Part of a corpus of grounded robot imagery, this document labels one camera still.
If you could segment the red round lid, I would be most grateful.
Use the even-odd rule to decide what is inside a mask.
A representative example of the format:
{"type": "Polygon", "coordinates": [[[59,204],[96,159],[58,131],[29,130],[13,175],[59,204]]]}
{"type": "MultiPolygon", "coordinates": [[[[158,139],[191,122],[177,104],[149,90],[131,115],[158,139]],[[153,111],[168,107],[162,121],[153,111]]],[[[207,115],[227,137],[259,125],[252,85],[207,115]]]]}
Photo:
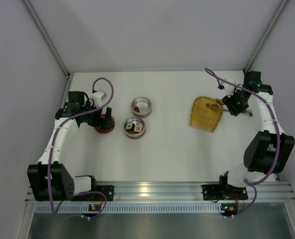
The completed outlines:
{"type": "Polygon", "coordinates": [[[106,114],[101,115],[102,124],[98,127],[95,127],[96,132],[99,134],[108,134],[113,131],[115,127],[115,120],[113,117],[105,118],[106,114]]]}

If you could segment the metal serving tongs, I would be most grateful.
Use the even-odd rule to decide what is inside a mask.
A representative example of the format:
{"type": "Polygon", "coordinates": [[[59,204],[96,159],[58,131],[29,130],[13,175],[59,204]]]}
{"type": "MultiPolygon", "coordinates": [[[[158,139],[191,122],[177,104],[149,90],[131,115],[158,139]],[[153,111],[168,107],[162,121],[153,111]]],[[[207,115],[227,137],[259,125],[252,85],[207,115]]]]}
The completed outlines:
{"type": "MultiPolygon", "coordinates": [[[[215,103],[214,104],[211,104],[211,110],[212,111],[215,111],[215,112],[230,112],[228,109],[225,109],[224,108],[224,103],[222,102],[222,100],[218,99],[218,98],[215,98],[215,103]]],[[[248,110],[245,110],[244,112],[240,113],[240,114],[243,114],[243,115],[248,115],[250,117],[253,116],[252,112],[251,111],[248,111],[248,110]]]]}

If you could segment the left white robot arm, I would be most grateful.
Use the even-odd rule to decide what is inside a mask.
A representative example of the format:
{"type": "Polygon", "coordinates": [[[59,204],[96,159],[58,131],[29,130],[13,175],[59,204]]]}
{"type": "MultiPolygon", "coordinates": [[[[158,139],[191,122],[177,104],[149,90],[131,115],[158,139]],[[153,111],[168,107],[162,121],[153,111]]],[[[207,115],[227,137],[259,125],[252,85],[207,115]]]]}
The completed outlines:
{"type": "Polygon", "coordinates": [[[96,131],[109,133],[115,122],[111,108],[106,108],[102,115],[102,102],[106,92],[93,91],[88,96],[85,92],[68,93],[68,101],[55,115],[55,126],[44,153],[36,164],[29,165],[27,176],[36,201],[91,201],[98,200],[95,195],[85,192],[101,191],[94,176],[72,176],[64,166],[73,137],[82,123],[96,131]]]}

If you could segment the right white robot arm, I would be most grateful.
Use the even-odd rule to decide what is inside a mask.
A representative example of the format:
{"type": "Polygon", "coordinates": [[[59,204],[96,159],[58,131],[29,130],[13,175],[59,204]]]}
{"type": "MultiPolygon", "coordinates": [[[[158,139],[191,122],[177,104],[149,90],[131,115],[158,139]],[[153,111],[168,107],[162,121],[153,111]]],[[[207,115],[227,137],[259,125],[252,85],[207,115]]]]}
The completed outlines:
{"type": "Polygon", "coordinates": [[[219,192],[224,199],[247,199],[246,186],[256,186],[272,174],[283,171],[295,145],[293,136],[287,135],[277,119],[273,90],[261,81],[261,72],[244,74],[240,85],[228,80],[218,80],[225,90],[222,103],[232,116],[249,113],[256,134],[244,152],[243,163],[225,172],[219,178],[219,192]]]}

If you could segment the orange topped sushi roll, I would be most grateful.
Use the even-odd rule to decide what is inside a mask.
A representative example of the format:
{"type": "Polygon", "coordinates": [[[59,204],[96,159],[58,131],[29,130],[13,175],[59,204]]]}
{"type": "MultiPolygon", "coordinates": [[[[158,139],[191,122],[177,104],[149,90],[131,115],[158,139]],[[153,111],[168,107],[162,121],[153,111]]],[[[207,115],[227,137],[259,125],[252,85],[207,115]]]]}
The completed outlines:
{"type": "Polygon", "coordinates": [[[140,133],[142,130],[143,130],[143,126],[135,125],[135,127],[134,127],[134,132],[135,133],[140,133]]]}

